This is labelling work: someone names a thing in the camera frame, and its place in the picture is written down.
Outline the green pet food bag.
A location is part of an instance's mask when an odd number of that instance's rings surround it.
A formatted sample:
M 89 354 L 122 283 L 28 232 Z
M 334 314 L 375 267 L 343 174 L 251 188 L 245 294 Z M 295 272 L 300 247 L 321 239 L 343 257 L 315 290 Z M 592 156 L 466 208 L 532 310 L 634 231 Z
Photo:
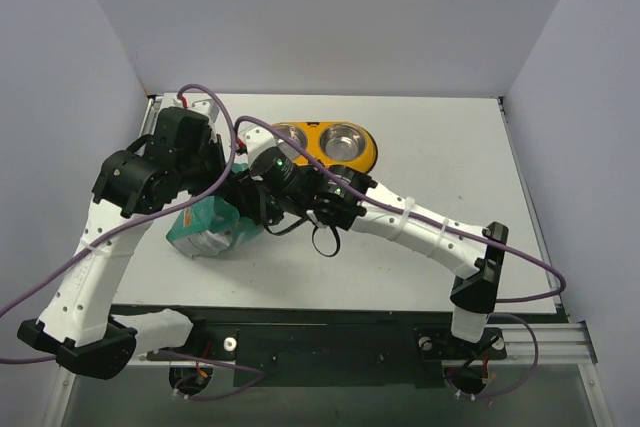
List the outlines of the green pet food bag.
M 211 258 L 251 242 L 263 228 L 214 195 L 182 209 L 165 235 L 182 255 Z

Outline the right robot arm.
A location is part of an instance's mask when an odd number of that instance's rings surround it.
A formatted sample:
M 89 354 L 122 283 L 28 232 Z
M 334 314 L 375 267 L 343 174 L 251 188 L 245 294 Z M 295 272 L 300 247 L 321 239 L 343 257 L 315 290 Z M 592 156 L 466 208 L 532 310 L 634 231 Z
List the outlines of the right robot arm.
M 482 345 L 497 304 L 506 226 L 455 222 L 350 167 L 298 166 L 277 145 L 249 150 L 248 160 L 239 176 L 240 194 L 263 227 L 291 214 L 314 230 L 380 237 L 435 261 L 454 275 L 449 349 L 468 356 Z

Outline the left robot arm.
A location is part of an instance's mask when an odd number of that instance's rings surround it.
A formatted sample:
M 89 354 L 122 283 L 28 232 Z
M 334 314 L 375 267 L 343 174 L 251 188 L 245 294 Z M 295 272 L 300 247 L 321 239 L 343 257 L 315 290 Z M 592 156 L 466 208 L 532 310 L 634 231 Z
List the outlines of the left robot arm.
M 200 194 L 227 172 L 215 108 L 161 110 L 152 133 L 102 164 L 71 267 L 41 314 L 21 323 L 19 340 L 66 370 L 115 377 L 138 355 L 173 349 L 200 355 L 204 331 L 176 308 L 111 315 L 124 273 L 151 223 L 179 193 Z

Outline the left steel bowl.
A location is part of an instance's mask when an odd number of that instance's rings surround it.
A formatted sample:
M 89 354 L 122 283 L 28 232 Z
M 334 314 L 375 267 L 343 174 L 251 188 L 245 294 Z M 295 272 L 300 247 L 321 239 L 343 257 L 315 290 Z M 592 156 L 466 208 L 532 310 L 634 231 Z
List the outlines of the left steel bowl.
M 283 123 L 283 124 L 277 124 L 276 129 L 280 133 L 285 134 L 290 139 L 297 142 L 303 149 L 307 147 L 308 138 L 301 127 L 298 127 L 294 124 Z

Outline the yellow double bowl feeder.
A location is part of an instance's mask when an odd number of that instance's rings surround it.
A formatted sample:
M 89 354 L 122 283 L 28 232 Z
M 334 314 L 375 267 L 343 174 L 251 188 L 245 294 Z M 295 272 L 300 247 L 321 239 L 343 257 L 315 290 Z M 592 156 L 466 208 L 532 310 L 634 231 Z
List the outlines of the yellow double bowl feeder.
M 346 165 L 369 173 L 378 159 L 374 138 L 350 122 L 280 122 L 273 127 L 326 167 Z

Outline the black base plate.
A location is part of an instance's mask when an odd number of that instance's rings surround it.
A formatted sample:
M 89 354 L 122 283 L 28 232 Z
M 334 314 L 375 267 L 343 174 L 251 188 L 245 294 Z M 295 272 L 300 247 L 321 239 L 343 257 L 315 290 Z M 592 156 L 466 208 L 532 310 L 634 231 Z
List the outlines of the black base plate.
M 493 318 L 481 340 L 450 331 L 451 314 L 346 310 L 181 307 L 193 329 L 178 353 L 235 362 L 242 386 L 367 387 L 446 383 L 468 394 L 488 384 L 486 363 L 506 359 L 511 320 Z

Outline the aluminium frame rail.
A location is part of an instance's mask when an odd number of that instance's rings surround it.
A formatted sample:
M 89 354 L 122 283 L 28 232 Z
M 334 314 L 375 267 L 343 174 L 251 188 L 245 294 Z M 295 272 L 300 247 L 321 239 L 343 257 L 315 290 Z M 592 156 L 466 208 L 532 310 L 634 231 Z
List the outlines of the aluminium frame rail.
M 595 355 L 583 324 L 504 324 L 473 398 L 453 387 L 268 387 L 218 399 L 233 375 L 217 371 L 207 400 L 176 400 L 172 361 L 135 361 L 110 381 L 70 376 L 52 399 L 48 426 L 597 426 Z

